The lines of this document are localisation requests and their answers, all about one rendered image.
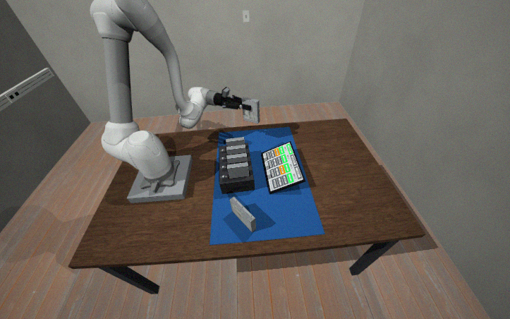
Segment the blue flat mat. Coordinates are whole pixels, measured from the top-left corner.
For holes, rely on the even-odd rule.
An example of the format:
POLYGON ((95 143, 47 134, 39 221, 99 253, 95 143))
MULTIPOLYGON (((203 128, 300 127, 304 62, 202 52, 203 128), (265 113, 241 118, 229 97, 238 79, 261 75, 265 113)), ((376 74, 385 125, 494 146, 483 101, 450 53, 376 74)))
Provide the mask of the blue flat mat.
POLYGON ((210 245, 321 234, 324 234, 324 229, 290 127, 219 133, 210 245), (219 146, 226 145, 226 139, 240 137, 244 137, 245 143, 248 143, 255 190, 222 194, 219 185, 219 146), (289 141, 306 182, 270 194, 262 152, 289 141), (232 212, 229 200, 233 197, 255 217, 254 232, 232 212))

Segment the dark grey drive dock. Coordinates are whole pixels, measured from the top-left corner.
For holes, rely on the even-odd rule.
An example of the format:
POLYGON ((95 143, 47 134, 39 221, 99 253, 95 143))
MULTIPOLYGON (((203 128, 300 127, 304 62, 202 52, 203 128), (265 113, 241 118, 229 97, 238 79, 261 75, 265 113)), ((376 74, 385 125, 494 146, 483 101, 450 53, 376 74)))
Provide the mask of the dark grey drive dock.
POLYGON ((245 177, 239 177, 239 178, 233 178, 233 179, 229 178, 229 173, 227 170, 228 162, 227 162, 227 158, 226 158, 226 156, 227 156, 226 147, 227 147, 226 145, 219 146, 219 185, 220 185, 222 194, 255 190, 253 168, 252 168, 252 164, 251 164, 248 143, 245 143, 245 148, 246 148, 246 153, 247 153, 248 168, 249 168, 250 176, 245 176, 245 177))

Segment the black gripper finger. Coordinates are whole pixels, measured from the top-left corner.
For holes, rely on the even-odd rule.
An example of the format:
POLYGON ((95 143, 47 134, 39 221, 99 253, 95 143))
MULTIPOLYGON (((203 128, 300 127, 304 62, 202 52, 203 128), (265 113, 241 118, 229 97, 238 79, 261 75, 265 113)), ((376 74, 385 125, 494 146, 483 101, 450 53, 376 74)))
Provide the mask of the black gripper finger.
POLYGON ((232 95, 232 97, 227 97, 227 99, 232 100, 232 102, 242 103, 242 98, 236 97, 235 95, 232 95))
POLYGON ((236 102, 232 102, 231 100, 228 100, 228 99, 225 99, 225 101, 229 102, 229 104, 222 104, 222 108, 229 108, 229 109, 247 109, 247 110, 251 110, 251 106, 250 105, 246 105, 246 104, 239 104, 239 103, 236 103, 236 102))

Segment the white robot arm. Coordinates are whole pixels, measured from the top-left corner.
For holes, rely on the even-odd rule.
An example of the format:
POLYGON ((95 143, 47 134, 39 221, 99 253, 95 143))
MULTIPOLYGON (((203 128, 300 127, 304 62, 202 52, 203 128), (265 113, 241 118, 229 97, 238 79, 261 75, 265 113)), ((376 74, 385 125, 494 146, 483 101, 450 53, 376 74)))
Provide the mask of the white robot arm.
POLYGON ((188 91, 190 101, 185 100, 176 50, 148 0, 94 0, 90 15, 104 42, 111 120, 105 125, 102 147, 140 170, 144 176, 141 189, 151 188, 156 193, 160 186, 173 186, 180 162, 171 162, 161 140, 149 131, 140 131, 133 121, 128 49, 133 32, 140 32, 163 54, 182 127, 193 128, 207 105, 216 106, 218 92, 194 87, 188 91))

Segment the status display screen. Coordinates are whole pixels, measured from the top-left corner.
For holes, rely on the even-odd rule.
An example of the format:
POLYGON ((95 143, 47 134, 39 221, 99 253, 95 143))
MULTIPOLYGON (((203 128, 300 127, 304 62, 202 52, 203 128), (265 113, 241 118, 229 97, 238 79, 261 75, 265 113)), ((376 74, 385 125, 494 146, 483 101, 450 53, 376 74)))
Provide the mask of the status display screen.
POLYGON ((305 182, 291 141, 262 152, 269 193, 305 182))

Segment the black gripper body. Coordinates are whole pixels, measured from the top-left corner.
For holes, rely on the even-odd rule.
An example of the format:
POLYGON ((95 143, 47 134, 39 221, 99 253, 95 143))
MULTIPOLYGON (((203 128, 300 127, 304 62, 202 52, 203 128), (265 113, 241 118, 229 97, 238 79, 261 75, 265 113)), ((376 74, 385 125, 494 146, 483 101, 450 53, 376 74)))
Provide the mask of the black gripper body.
MULTIPOLYGON (((227 99, 227 98, 225 98, 225 99, 227 99)), ((215 96, 214 96, 214 104, 215 104, 215 105, 222 106, 221 104, 224 104, 224 103, 225 103, 225 104, 227 104, 227 103, 229 103, 229 102, 225 101, 225 99, 223 99, 223 98, 221 97, 221 93, 216 93, 216 94, 215 94, 215 96)))

